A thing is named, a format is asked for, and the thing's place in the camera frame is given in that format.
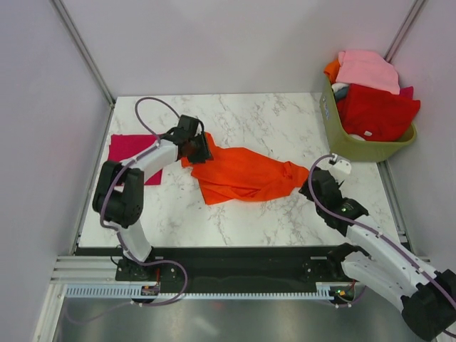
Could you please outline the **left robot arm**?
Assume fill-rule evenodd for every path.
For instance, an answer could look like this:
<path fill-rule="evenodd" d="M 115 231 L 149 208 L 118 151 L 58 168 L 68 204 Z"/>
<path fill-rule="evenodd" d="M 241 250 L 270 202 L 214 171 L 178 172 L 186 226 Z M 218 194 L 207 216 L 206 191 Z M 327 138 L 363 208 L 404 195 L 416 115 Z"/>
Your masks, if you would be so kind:
<path fill-rule="evenodd" d="M 187 115 L 144 150 L 120 162 L 108 160 L 100 169 L 93 211 L 99 214 L 101 227 L 116 233 L 124 255 L 133 260 L 132 273 L 141 280 L 154 277 L 157 269 L 148 258 L 152 246 L 140 222 L 145 182 L 182 158 L 192 164 L 212 159 L 203 122 Z"/>

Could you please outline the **magenta t shirt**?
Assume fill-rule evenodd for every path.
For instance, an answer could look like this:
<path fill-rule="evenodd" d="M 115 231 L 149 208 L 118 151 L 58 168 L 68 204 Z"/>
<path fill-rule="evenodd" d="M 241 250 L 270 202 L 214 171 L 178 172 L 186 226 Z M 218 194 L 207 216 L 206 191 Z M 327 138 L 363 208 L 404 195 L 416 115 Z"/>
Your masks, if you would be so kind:
<path fill-rule="evenodd" d="M 107 160 L 120 162 L 130 159 L 155 141 L 152 135 L 111 135 Z"/>

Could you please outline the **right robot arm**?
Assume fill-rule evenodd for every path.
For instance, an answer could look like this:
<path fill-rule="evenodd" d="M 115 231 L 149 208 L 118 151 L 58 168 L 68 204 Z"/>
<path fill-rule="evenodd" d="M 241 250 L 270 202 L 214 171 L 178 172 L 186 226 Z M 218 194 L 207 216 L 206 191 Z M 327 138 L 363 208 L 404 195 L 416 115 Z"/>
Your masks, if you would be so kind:
<path fill-rule="evenodd" d="M 455 273 L 439 271 L 384 233 L 368 210 L 341 193 L 342 181 L 315 167 L 299 192 L 316 213 L 348 239 L 326 262 L 327 274 L 359 281 L 391 303 L 424 341 L 448 334 L 455 323 Z"/>

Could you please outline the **orange t shirt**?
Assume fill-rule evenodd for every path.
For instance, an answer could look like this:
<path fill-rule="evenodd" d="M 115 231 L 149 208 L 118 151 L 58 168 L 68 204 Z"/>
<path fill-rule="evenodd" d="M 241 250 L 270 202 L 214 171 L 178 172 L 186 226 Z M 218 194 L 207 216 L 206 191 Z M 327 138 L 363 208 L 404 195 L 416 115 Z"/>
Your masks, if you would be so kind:
<path fill-rule="evenodd" d="M 308 179 L 309 170 L 303 166 L 280 162 L 245 147 L 219 147 L 210 133 L 205 135 L 212 159 L 192 164 L 184 157 L 181 166 L 191 169 L 207 205 L 232 199 L 267 202 L 288 197 Z"/>

